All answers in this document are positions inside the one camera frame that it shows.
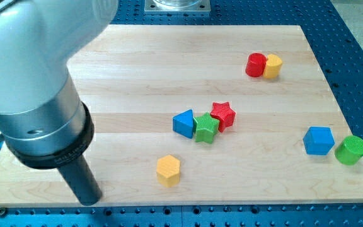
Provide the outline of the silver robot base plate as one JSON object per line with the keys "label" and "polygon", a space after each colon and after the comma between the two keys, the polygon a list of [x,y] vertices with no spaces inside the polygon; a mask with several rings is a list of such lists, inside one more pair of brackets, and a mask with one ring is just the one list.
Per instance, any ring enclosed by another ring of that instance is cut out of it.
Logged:
{"label": "silver robot base plate", "polygon": [[145,0],[147,13],[209,12],[210,0]]}

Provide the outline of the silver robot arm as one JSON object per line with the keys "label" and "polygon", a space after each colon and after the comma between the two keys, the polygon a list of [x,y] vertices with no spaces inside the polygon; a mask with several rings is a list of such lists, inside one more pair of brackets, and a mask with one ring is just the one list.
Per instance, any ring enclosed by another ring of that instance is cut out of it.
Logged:
{"label": "silver robot arm", "polygon": [[117,0],[0,1],[0,131],[28,156],[65,149],[86,112],[68,60],[113,20]]}

